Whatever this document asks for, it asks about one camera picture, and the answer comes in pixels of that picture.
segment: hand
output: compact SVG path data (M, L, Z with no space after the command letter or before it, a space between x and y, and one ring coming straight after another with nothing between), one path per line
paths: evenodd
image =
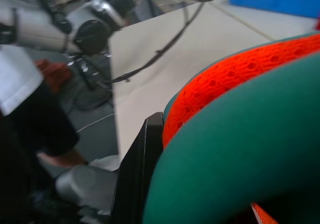
M76 149L71 149L59 156L49 156L43 152L39 153L38 156L51 165L64 168L87 164L86 160L78 153Z

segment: black panel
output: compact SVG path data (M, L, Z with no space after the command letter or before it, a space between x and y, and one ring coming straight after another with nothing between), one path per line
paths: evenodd
M110 222L141 223L149 183L162 147L162 114L145 120L119 171Z

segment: person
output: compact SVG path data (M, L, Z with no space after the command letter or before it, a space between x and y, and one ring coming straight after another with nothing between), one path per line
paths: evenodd
M0 62L0 110L21 145L54 166L86 164L75 149L75 129L28 54L19 47L0 46Z

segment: white shoe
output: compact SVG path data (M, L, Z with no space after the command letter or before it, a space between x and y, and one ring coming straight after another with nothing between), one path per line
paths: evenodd
M89 166L98 167L108 171L118 170L120 167L119 155L110 155L102 159L92 161Z

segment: wire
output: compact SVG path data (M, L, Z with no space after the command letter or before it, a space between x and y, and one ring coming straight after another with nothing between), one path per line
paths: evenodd
M192 18L189 20L189 14L187 12L186 8L183 8L183 15L184 15L184 27L171 39L171 41L169 43L167 43L167 45L165 45L165 47L162 50L158 50L157 54L151 59L149 60L145 65L143 65L142 67L133 70L131 72L128 72L126 74L123 74L113 80L109 80L109 81L104 81L105 83L108 84L112 84L112 83L117 83L120 81L129 81L129 78L131 78L132 76L136 75L137 73L139 73L140 71L150 67L151 65L153 65L158 59L160 59L160 57L162 57L162 55L164 55L173 45L175 45L175 43L181 38L181 36L183 35L183 33L185 32L185 30L188 28L188 26L196 19L196 17L199 15L201 9L203 8L204 3L201 3L200 6L197 8L197 10L195 11L194 15L192 16Z
M102 120L104 120L104 119L106 119L106 118L108 118L108 117L110 117L110 116L113 116L113 115L115 115L115 113L110 114L110 115L107 115L107 116L105 116L105 117L102 117L101 119L96 120L96 121L90 123L89 125L86 125L86 126L82 127L81 129L77 130L76 133L79 133L80 131L83 131L84 129L88 128L89 126L92 126L92 125L98 123L99 121L102 121Z

